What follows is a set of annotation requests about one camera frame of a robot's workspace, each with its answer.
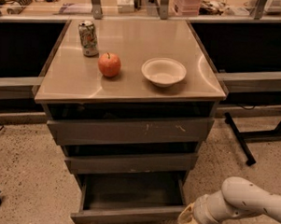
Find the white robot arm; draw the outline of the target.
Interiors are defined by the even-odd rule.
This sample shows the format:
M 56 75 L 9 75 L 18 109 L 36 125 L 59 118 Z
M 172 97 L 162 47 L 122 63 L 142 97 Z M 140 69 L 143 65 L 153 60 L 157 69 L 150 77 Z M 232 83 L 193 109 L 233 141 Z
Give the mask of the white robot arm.
M 223 181 L 218 192 L 205 194 L 188 204 L 177 224 L 221 224 L 228 219 L 261 215 L 281 223 L 281 196 L 232 176 Z

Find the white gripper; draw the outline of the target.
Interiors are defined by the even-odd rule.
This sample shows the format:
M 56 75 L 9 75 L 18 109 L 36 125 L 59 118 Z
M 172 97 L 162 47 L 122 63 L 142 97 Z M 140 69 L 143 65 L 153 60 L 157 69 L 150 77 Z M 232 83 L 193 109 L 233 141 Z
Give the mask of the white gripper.
M 223 197 L 205 194 L 190 203 L 181 212 L 177 224 L 221 224 L 218 212 L 222 206 Z

